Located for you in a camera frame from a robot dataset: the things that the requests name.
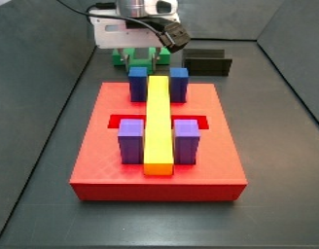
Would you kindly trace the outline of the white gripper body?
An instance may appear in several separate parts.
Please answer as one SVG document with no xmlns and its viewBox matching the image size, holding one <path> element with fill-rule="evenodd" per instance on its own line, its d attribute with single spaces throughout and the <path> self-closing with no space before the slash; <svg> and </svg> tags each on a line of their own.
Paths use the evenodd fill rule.
<svg viewBox="0 0 319 249">
<path fill-rule="evenodd" d="M 156 34 L 136 24 L 126 27 L 126 21 L 112 18 L 90 18 L 94 29 L 94 42 L 100 49 L 161 48 Z"/>
</svg>

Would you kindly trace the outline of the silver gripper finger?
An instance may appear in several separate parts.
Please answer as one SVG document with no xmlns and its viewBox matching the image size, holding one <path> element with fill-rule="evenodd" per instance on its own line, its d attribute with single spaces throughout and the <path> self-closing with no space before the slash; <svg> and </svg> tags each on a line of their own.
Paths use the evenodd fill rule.
<svg viewBox="0 0 319 249">
<path fill-rule="evenodd" d="M 125 72 L 129 72 L 129 54 L 124 52 L 124 49 L 117 49 L 117 53 L 124 63 Z"/>
<path fill-rule="evenodd" d="M 152 72 L 156 72 L 158 60 L 160 60 L 160 48 L 150 48 Z"/>
</svg>

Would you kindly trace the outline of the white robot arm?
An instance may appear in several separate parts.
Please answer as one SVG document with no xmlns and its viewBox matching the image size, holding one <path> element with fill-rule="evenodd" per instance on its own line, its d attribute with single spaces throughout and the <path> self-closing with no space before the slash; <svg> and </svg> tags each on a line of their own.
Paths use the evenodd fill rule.
<svg viewBox="0 0 319 249">
<path fill-rule="evenodd" d="M 162 20 L 180 21 L 177 0 L 113 0 L 96 4 L 88 13 L 98 16 L 134 18 L 153 29 L 160 29 Z M 113 18 L 89 18 L 94 28 L 94 41 L 100 49 L 112 49 L 114 66 L 145 67 L 149 73 L 157 65 L 169 63 L 169 51 L 158 37 L 141 24 Z"/>
</svg>

